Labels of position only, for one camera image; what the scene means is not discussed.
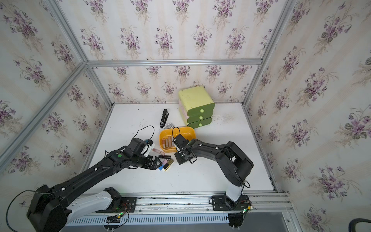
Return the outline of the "beige matte lipstick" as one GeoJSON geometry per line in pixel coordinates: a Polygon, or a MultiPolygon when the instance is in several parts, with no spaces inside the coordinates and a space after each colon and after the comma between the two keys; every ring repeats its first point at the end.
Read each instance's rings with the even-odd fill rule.
{"type": "Polygon", "coordinates": [[[168,136],[168,144],[169,144],[169,147],[170,148],[173,146],[173,142],[172,142],[172,137],[171,136],[168,136]]]}

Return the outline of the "red silver lipstick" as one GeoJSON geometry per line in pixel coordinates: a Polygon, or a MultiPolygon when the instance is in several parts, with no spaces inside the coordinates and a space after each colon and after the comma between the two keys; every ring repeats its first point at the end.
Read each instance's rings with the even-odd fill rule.
{"type": "Polygon", "coordinates": [[[166,148],[166,141],[165,141],[165,139],[162,139],[162,140],[161,140],[161,147],[162,147],[163,149],[166,148]]]}

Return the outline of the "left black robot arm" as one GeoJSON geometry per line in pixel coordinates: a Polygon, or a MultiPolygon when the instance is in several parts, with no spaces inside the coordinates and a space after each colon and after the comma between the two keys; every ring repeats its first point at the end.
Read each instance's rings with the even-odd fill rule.
{"type": "Polygon", "coordinates": [[[106,209],[118,212],[126,209],[121,194],[113,187],[93,196],[80,198],[87,190],[123,169],[156,170],[162,165],[158,158],[135,153],[127,146],[108,153],[100,162],[75,177],[53,187],[37,189],[27,218],[38,232],[59,232],[70,221],[106,209]]]}

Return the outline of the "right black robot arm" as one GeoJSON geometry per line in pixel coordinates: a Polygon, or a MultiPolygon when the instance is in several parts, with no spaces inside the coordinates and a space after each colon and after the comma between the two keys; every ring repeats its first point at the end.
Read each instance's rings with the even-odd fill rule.
{"type": "Polygon", "coordinates": [[[229,181],[224,194],[225,204],[236,206],[246,186],[246,178],[250,175],[254,164],[252,160],[232,141],[227,144],[214,145],[199,139],[187,140],[182,135],[173,139],[176,148],[175,158],[179,165],[195,163],[198,158],[215,161],[225,178],[229,181]]]}

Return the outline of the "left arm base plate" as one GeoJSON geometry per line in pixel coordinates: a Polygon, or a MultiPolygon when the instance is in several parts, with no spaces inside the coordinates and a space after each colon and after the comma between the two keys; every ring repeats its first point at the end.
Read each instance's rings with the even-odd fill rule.
{"type": "Polygon", "coordinates": [[[137,197],[121,197],[116,199],[104,210],[98,210],[96,213],[133,213],[136,208],[137,197]]]}

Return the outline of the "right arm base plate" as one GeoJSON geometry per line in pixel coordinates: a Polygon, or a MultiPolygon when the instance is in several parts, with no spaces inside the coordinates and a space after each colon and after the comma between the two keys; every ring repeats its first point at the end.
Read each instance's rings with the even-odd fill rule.
{"type": "Polygon", "coordinates": [[[214,211],[247,212],[253,208],[249,197],[244,194],[236,202],[228,198],[227,195],[214,195],[209,199],[209,204],[214,211]]]}

